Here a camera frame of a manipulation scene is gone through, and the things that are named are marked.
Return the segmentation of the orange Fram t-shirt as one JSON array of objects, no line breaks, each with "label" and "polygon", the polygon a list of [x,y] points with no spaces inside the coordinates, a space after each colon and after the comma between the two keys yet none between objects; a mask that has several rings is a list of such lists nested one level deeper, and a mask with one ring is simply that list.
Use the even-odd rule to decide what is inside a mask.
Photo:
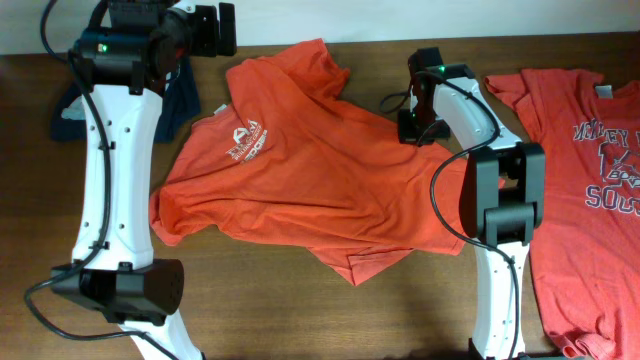
[{"label": "orange Fram t-shirt", "polygon": [[215,226],[303,247],[353,285],[415,250],[459,254],[465,162],[343,101],[349,75],[320,39],[231,68],[230,103],[193,124],[150,198],[156,235],[175,245]]}]

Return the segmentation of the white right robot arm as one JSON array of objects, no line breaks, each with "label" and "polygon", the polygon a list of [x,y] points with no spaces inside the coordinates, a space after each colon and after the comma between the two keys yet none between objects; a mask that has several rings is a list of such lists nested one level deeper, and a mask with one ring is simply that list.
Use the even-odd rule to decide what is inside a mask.
[{"label": "white right robot arm", "polygon": [[522,277],[544,214],[545,153],[525,143],[489,107],[466,64],[447,64],[436,47],[408,59],[407,109],[398,112],[404,144],[431,145],[454,137],[466,162],[459,197],[461,228],[453,234],[473,246],[477,312],[469,340],[472,359],[525,359]]}]

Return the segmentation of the dark navy folded garment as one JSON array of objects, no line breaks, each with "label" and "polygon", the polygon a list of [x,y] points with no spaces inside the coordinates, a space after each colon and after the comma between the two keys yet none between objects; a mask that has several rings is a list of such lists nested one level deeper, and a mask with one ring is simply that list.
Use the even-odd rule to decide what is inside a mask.
[{"label": "dark navy folded garment", "polygon": [[[156,125],[155,143],[171,143],[179,128],[201,112],[201,104],[189,58],[179,62],[179,72],[165,90],[162,113]],[[69,121],[61,118],[61,111],[81,92],[71,83],[57,102],[49,125],[49,137],[56,142],[70,142],[86,139],[86,120]]]}]

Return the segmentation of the light grey folded shirt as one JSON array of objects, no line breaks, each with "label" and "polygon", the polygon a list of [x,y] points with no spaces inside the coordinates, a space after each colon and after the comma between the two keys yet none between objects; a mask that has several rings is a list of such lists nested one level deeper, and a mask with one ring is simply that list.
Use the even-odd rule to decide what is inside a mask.
[{"label": "light grey folded shirt", "polygon": [[61,111],[61,118],[69,121],[85,121],[86,115],[82,98],[78,97],[64,107]]}]

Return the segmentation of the red soccer t-shirt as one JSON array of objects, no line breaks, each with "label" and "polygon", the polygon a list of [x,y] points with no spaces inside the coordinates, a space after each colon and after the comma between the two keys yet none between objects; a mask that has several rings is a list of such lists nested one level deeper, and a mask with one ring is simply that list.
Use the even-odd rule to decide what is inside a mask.
[{"label": "red soccer t-shirt", "polygon": [[589,70],[486,77],[546,153],[544,220],[531,244],[542,327],[569,357],[639,356],[639,83]]}]

